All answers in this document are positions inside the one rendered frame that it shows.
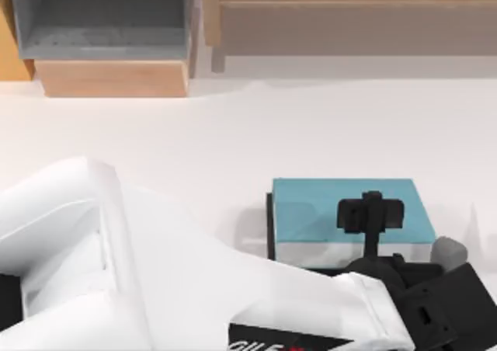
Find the blue book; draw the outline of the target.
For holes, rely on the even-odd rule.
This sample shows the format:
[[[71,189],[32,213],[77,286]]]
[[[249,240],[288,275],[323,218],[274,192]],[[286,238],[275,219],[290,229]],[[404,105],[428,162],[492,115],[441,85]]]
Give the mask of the blue book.
[[[436,232],[411,179],[274,179],[266,206],[269,257],[309,269],[339,269],[362,257],[364,234],[338,228],[337,213],[340,200],[367,191],[405,206],[402,227],[381,233],[378,254],[429,261]]]

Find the wooden open shelf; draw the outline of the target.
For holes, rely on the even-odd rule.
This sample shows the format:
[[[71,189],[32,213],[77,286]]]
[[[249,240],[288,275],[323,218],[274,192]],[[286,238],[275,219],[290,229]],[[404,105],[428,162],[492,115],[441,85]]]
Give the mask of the wooden open shelf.
[[[497,56],[497,0],[201,0],[215,71],[239,57]]]

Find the pale wooden drawer front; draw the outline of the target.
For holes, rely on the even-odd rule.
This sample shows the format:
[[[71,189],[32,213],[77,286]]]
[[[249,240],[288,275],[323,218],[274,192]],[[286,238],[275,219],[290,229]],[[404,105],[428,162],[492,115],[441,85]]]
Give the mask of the pale wooden drawer front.
[[[54,98],[187,96],[188,61],[34,61],[45,95]]]

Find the wooden cupboard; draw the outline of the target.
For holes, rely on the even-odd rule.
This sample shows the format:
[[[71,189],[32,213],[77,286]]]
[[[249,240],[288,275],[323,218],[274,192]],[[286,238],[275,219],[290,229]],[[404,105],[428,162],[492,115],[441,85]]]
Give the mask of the wooden cupboard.
[[[19,58],[12,0],[0,0],[0,82],[28,82],[34,73],[33,60]]]

